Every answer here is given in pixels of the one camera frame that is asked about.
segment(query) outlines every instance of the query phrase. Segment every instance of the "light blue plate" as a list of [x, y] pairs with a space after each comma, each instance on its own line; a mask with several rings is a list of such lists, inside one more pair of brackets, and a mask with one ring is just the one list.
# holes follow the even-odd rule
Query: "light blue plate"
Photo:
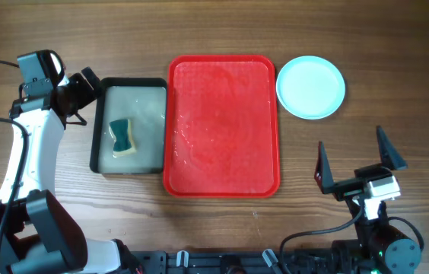
[[327, 60], [301, 56], [285, 64], [276, 83], [278, 100], [303, 119], [321, 119], [334, 113], [345, 98], [345, 81]]

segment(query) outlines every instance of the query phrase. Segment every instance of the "sponge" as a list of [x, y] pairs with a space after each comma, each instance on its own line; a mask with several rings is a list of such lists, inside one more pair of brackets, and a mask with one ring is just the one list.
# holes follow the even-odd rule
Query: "sponge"
[[137, 152], [132, 136], [132, 121], [130, 119], [118, 119], [110, 122], [110, 133], [115, 141], [113, 156], [121, 157]]

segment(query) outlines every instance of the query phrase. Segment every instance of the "plastic tray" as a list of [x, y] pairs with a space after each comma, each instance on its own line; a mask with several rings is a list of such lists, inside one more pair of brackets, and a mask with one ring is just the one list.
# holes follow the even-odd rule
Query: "plastic tray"
[[167, 91], [164, 186], [262, 198], [280, 185], [275, 70], [264, 56], [181, 56]]

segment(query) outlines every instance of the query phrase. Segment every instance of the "wood grain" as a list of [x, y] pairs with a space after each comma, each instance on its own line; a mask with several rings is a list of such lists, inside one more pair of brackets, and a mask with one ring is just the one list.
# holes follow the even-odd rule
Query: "wood grain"
[[[270, 199], [176, 199], [160, 175], [101, 176], [88, 167], [94, 104], [86, 127], [68, 127], [59, 148], [56, 192], [87, 237], [119, 238], [131, 250], [276, 248], [288, 234], [350, 218], [312, 179], [323, 140], [336, 179], [378, 161], [381, 125], [408, 161], [402, 197], [389, 214], [426, 239], [417, 273], [429, 273], [429, 1], [0, 1], [0, 59], [54, 49], [67, 72], [90, 66], [101, 78], [167, 78], [182, 54], [263, 54], [279, 70], [297, 56], [322, 56], [342, 72], [347, 96], [329, 118], [306, 121], [279, 107], [282, 183]], [[0, 65], [0, 116], [21, 75]], [[0, 186], [11, 129], [0, 125]], [[412, 232], [397, 225], [406, 234]], [[352, 229], [300, 239], [327, 246]]]

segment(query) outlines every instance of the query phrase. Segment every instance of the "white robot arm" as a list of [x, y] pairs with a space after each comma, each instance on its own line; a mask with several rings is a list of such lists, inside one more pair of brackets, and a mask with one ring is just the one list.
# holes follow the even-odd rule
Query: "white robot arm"
[[[23, 148], [22, 131], [12, 125], [14, 141], [7, 173], [0, 189], [0, 219], [4, 208], [12, 206], [8, 231], [3, 235], [0, 253], [1, 273], [107, 273], [141, 266], [122, 262], [128, 249], [118, 240], [85, 239], [81, 229], [54, 198], [56, 159], [67, 118], [101, 92], [99, 79], [86, 68], [80, 74], [65, 77], [64, 66], [49, 50], [17, 58], [25, 84], [25, 98], [14, 101], [10, 116], [28, 134], [25, 166], [20, 188], [12, 205], [7, 205], [17, 176]], [[32, 223], [37, 234], [17, 239], [14, 233]]]

